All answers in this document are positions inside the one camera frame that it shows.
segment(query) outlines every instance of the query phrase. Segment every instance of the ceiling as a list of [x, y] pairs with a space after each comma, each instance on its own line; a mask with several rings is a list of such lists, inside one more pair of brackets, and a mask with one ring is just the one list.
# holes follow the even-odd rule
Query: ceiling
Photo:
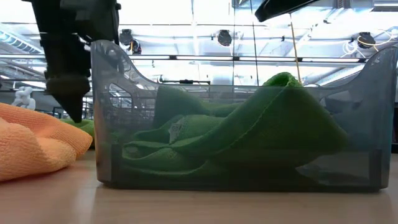
[[[347, 9], [334, 7], [337, 2], [345, 2], [343, 0], [321, 0], [292, 14], [294, 40], [288, 14], [259, 23], [253, 14], [261, 0], [252, 0], [251, 5], [250, 0], [242, 1], [240, 6], [234, 5], [235, 1], [174, 0], [171, 4], [170, 1], [159, 0], [118, 0], [122, 5], [119, 31], [132, 30], [142, 47], [142, 55], [294, 57], [295, 41], [298, 57], [369, 58], [378, 50], [398, 43], [398, 0], [351, 0], [351, 6], [358, 7]], [[0, 31], [21, 41], [17, 46], [0, 41], [0, 54], [31, 54], [27, 49], [33, 50], [34, 54], [43, 54], [30, 3], [2, 0], [0, 6], [7, 6], [0, 7]], [[231, 47], [223, 47], [217, 42], [215, 37], [220, 30], [228, 30], [233, 36]], [[360, 32], [370, 32], [378, 46], [359, 49], [355, 42], [349, 44]], [[3, 71], [3, 76], [44, 79], [44, 59], [25, 58], [11, 62], [0, 62], [0, 68], [13, 70]], [[294, 63], [165, 63], [156, 60], [134, 63], [143, 75], [153, 80], [162, 75], [168, 79], [192, 78], [226, 85], [257, 85], [277, 72], [288, 71], [297, 75]], [[333, 62], [322, 66], [300, 64], [302, 77], [309, 80], [342, 70], [352, 72], [352, 68]]]

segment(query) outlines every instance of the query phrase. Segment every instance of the orange towel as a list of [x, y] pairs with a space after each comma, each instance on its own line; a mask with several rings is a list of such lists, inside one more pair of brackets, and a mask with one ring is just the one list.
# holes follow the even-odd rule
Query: orange towel
[[0, 181], [69, 166], [92, 140], [57, 118], [0, 103]]

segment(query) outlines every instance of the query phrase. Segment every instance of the table surface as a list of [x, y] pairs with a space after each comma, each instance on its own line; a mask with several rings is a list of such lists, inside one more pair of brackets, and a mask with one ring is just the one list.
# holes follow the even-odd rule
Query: table surface
[[0, 223], [398, 223], [398, 156], [377, 194], [114, 190], [95, 153], [69, 168], [0, 184]]

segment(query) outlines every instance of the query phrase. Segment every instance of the plastic container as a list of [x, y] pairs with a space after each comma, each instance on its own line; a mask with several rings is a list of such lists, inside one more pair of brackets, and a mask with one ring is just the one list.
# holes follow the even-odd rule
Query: plastic container
[[165, 85], [91, 47], [98, 180], [127, 189], [377, 191], [389, 181], [398, 50], [297, 87]]

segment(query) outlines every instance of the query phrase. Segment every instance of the green cloth in bin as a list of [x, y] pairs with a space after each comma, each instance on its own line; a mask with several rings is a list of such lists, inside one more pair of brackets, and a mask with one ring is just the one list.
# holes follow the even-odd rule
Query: green cloth in bin
[[75, 123], [72, 119], [61, 119], [61, 121], [70, 124], [76, 128], [80, 128], [82, 131], [86, 132], [89, 134], [91, 137], [93, 137], [93, 142], [91, 143], [91, 146], [95, 145], [94, 142], [94, 121], [88, 120], [88, 119], [83, 119], [80, 123]]
[[187, 180], [295, 169], [340, 151], [347, 135], [291, 74], [280, 73], [232, 105], [160, 86], [154, 129], [132, 140], [123, 147], [126, 170]]

